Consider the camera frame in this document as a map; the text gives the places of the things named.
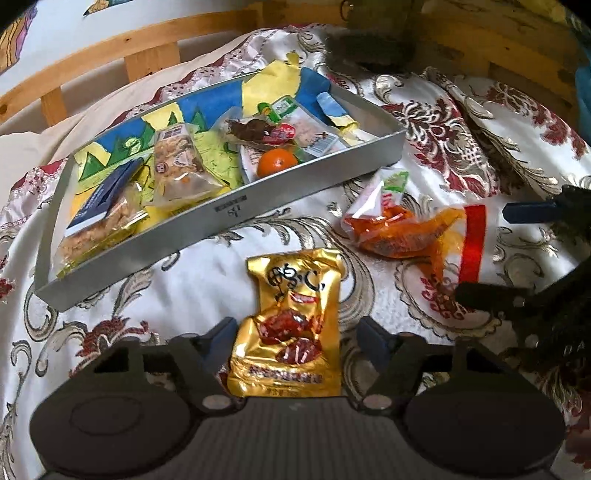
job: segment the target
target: snack bag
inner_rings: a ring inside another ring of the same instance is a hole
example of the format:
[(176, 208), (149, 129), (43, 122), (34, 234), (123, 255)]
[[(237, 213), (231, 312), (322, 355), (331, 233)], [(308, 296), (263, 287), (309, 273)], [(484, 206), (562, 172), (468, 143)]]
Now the snack bag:
[(302, 162), (322, 157), (340, 140), (338, 129), (322, 123), (291, 96), (286, 95), (271, 105), (261, 103), (258, 107), (274, 124), (289, 124), (294, 128), (295, 144), (304, 155), (294, 154)]
[(186, 124), (156, 132), (154, 206), (178, 206), (213, 197), (223, 188), (203, 166)]
[(248, 260), (261, 312), (241, 324), (228, 388), (238, 397), (340, 395), (338, 250), (320, 248)]
[(58, 278), (133, 235), (138, 223), (147, 216), (140, 207), (140, 197), (139, 185), (130, 184), (102, 220), (65, 237), (57, 248), (54, 262)]
[[(484, 203), (449, 206), (429, 218), (418, 218), (400, 205), (407, 180), (406, 171), (378, 170), (343, 216), (343, 230), (360, 249), (382, 257), (430, 257), (432, 273), (438, 281), (443, 281), (444, 271), (451, 265), (460, 269), (452, 274), (458, 281), (479, 281), (485, 238), (489, 239), (486, 251), (494, 249), (498, 209)], [(480, 239), (476, 247), (472, 242), (474, 235)], [(475, 261), (477, 266), (469, 266)], [(466, 280), (467, 276), (462, 274), (464, 266), (476, 270), (478, 275)]]

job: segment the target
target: wall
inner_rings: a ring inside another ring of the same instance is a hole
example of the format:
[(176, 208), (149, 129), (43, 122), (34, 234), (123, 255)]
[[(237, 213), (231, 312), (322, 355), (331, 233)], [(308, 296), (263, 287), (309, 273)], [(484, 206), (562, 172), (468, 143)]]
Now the wall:
[[(173, 18), (243, 8), (249, 0), (134, 0), (83, 17), (93, 0), (40, 0), (19, 62), (0, 75), (0, 95), (57, 60), (129, 30)], [(238, 36), (228, 32), (179, 43), (181, 61), (207, 53)], [(127, 83), (122, 60), (103, 66), (63, 87), (74, 114)], [(39, 101), (0, 125), (0, 134), (46, 128)]]

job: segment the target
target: green label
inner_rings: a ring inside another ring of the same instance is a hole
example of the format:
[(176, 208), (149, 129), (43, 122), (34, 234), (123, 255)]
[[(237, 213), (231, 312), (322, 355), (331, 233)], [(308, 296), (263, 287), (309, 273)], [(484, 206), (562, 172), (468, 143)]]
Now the green label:
[(386, 180), (384, 180), (384, 190), (389, 190), (391, 192), (404, 193), (404, 189), (406, 188), (407, 181), (408, 181), (408, 172), (407, 171), (400, 171), (398, 173), (390, 175)]
[(283, 98), (280, 98), (275, 103), (273, 103), (272, 107), (273, 107), (273, 110), (275, 111), (275, 113), (277, 115), (279, 115), (281, 118), (289, 115), (295, 109), (298, 108), (297, 103), (290, 96), (285, 96)]

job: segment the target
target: wooden bed frame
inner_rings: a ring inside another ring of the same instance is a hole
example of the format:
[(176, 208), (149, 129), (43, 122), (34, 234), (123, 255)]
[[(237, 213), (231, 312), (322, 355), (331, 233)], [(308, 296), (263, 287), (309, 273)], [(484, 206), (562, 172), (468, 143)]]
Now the wooden bed frame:
[[(493, 0), (430, 0), (426, 4), (429, 7), (413, 25), (417, 61), (446, 61), (447, 70), (452, 65), (457, 73), (507, 82), (574, 124), (574, 72), (582, 53), (566, 27)], [(4, 94), (0, 124), (37, 99), (41, 99), (48, 125), (59, 123), (68, 117), (61, 86), (117, 59), (125, 60), (128, 79), (133, 82), (178, 64), (179, 40), (311, 22), (345, 24), (339, 5), (269, 0), (245, 10), (179, 18), (116, 35), (48, 66)]]

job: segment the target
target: poster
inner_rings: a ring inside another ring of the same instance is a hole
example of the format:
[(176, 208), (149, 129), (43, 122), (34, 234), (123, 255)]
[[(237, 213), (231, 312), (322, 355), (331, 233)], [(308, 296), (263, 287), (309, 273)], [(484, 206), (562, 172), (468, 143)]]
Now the poster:
[(33, 5), (0, 35), (0, 74), (18, 62), (25, 37), (36, 14), (37, 7)]
[(126, 4), (127, 2), (131, 2), (131, 0), (96, 0), (95, 3), (88, 7), (88, 10), (84, 12), (84, 15), (90, 15), (99, 12), (100, 10), (104, 10), (105, 8)]

